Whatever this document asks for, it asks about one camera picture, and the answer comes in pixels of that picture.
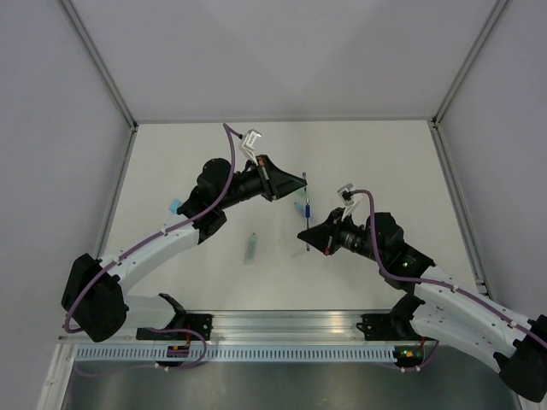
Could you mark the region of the blue ballpoint pen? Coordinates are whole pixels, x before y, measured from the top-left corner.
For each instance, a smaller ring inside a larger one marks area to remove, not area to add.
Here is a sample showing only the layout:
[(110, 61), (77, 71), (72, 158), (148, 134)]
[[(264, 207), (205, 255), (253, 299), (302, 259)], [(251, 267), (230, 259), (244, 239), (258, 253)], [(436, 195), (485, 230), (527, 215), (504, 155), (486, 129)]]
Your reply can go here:
[[(303, 179), (306, 181), (306, 185), (304, 186), (303, 189), (304, 189), (304, 200), (305, 200), (304, 213), (305, 213), (305, 220), (306, 220), (306, 230), (308, 230), (310, 228), (310, 221), (311, 221), (311, 207), (309, 203), (309, 194), (308, 194), (308, 185), (307, 185), (308, 177), (306, 172), (303, 172)], [(311, 250), (311, 246), (309, 243), (306, 243), (306, 250), (307, 252)]]

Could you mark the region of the blue highlighter marker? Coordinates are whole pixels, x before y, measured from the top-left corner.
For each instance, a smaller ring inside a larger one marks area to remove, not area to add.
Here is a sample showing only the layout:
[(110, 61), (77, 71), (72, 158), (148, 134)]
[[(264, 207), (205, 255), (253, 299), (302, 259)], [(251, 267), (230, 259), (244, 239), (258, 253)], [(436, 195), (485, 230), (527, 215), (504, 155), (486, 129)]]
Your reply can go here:
[(305, 207), (301, 203), (295, 202), (294, 207), (301, 216), (305, 216)]

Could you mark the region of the blue highlighter cap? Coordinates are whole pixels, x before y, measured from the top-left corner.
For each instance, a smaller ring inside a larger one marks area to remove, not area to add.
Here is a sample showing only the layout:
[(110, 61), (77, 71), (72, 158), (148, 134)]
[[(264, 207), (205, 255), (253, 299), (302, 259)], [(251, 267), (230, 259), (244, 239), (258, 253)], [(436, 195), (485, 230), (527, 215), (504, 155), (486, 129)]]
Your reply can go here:
[(174, 198), (170, 205), (169, 205), (169, 212), (171, 214), (176, 214), (177, 213), (177, 210), (178, 208), (182, 205), (182, 202), (181, 200), (179, 200), (178, 198)]

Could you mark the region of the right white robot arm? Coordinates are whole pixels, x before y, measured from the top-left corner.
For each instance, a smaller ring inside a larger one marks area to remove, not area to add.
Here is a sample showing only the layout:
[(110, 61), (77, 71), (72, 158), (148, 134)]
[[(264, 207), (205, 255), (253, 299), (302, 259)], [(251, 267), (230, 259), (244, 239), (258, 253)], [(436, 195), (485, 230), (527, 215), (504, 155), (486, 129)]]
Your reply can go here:
[(545, 315), (530, 319), (467, 288), (405, 243), (391, 214), (356, 225), (336, 208), (297, 237), (324, 255), (347, 249), (381, 262), (384, 280), (405, 294), (389, 318), (396, 337), (434, 339), (490, 367), (517, 395), (533, 402), (546, 397)]

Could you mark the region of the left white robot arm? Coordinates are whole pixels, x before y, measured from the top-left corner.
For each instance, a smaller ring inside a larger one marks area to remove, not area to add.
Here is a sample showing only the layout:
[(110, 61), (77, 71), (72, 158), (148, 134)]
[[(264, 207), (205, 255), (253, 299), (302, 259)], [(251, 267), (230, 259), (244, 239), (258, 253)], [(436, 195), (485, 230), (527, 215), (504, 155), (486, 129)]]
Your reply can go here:
[(267, 155), (247, 161), (241, 172), (226, 159), (206, 162), (189, 198), (159, 231), (110, 255), (83, 254), (73, 262), (61, 299), (67, 320), (95, 343), (121, 330), (152, 328), (168, 340), (178, 339), (185, 332), (184, 308), (166, 293), (132, 296), (130, 289), (163, 263), (214, 236), (227, 221), (227, 208), (255, 196), (273, 202), (306, 185)]

